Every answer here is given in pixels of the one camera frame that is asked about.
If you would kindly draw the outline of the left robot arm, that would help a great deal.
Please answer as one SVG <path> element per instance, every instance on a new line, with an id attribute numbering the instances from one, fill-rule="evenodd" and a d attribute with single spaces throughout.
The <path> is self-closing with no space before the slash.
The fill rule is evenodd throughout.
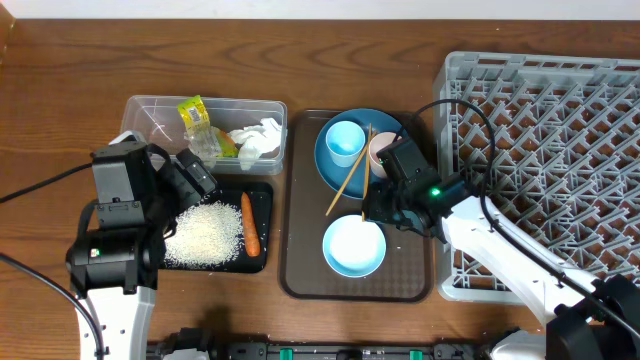
<path id="1" fill-rule="evenodd" d="M 166 239 L 178 216 L 218 190 L 199 157 L 171 156 L 128 130 L 92 156 L 96 199 L 66 254 L 83 359 L 143 359 Z"/>

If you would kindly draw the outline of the wooden chopstick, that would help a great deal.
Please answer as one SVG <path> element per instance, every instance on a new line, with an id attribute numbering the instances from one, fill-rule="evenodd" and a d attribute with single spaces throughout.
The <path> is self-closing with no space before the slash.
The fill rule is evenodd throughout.
<path id="1" fill-rule="evenodd" d="M 371 129 L 369 129 L 369 140 L 367 141 L 366 145 L 364 146 L 363 150 L 360 152 L 360 154 L 358 155 L 355 163 L 353 164 L 353 166 L 351 167 L 349 173 L 347 174 L 345 180 L 343 181 L 343 183 L 341 184 L 341 187 L 339 188 L 339 190 L 337 191 L 336 195 L 334 196 L 334 198 L 332 199 L 332 202 L 330 203 L 329 207 L 327 208 L 326 212 L 325 212 L 325 216 L 328 216 L 330 214 L 330 212 L 332 211 L 332 209 L 334 208 L 334 206 L 336 205 L 336 203 L 338 202 L 339 198 L 342 196 L 346 186 L 349 184 L 353 174 L 355 173 L 355 171 L 357 170 L 360 162 L 362 161 L 362 159 L 365 157 L 366 152 L 368 151 L 369 145 L 373 139 L 374 135 L 377 135 L 376 131 L 372 131 Z"/>
<path id="2" fill-rule="evenodd" d="M 372 129 L 372 125 L 369 124 L 368 127 L 368 138 L 367 138 L 367 144 L 366 147 L 364 149 L 364 158 L 365 158 L 365 173 L 364 173 L 364 185 L 363 185 L 363 206 L 364 206 L 364 200 L 366 199 L 367 193 L 368 193 L 368 187 L 369 187 L 369 177 L 370 177 L 370 159 L 369 159 L 369 148 L 370 148 L 370 143 L 371 140 L 373 139 L 373 129 Z M 365 211 L 362 210 L 361 211 L 361 220 L 362 222 L 366 221 L 366 214 Z"/>

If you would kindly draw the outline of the orange carrot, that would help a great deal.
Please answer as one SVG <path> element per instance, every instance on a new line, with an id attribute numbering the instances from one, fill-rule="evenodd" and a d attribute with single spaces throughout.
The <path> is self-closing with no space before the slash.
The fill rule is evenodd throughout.
<path id="1" fill-rule="evenodd" d="M 241 195 L 241 212 L 246 253 L 249 257 L 258 257 L 261 254 L 262 247 L 253 217 L 251 201 L 247 193 L 242 193 Z"/>

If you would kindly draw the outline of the yellow green snack wrapper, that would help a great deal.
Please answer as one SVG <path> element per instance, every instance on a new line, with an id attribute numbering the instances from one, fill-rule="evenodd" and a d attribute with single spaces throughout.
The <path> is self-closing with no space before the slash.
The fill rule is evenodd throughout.
<path id="1" fill-rule="evenodd" d="M 177 110 L 185 125 L 189 149 L 196 156 L 202 160 L 238 156 L 239 150 L 231 137 L 211 125 L 211 118 L 199 95 L 180 103 Z"/>

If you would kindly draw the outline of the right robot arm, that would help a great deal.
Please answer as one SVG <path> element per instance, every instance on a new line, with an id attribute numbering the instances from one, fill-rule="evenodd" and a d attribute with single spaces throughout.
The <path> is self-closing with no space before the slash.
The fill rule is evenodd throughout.
<path id="1" fill-rule="evenodd" d="M 435 236 L 470 255 L 535 315 L 545 332 L 515 330 L 486 347 L 487 359 L 636 359 L 639 290 L 626 277 L 606 281 L 537 243 L 457 175 L 441 179 L 409 138 L 380 149 L 388 177 L 371 185 L 366 218 Z"/>

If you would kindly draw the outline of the light blue rice bowl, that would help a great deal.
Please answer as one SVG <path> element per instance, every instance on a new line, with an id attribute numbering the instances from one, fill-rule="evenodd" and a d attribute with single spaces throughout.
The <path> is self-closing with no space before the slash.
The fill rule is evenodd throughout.
<path id="1" fill-rule="evenodd" d="M 387 243 L 382 229 L 359 215 L 346 215 L 333 221 L 322 239 L 328 266 L 347 278 L 364 278 L 383 263 Z"/>

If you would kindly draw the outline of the white napkin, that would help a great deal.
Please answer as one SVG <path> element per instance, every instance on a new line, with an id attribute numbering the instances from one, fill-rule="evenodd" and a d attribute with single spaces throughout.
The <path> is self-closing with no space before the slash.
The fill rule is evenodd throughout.
<path id="1" fill-rule="evenodd" d="M 243 171 L 249 171 L 263 155 L 280 145 L 282 126 L 274 118 L 263 118 L 259 125 L 232 130 L 229 136 L 239 145 L 238 159 Z"/>

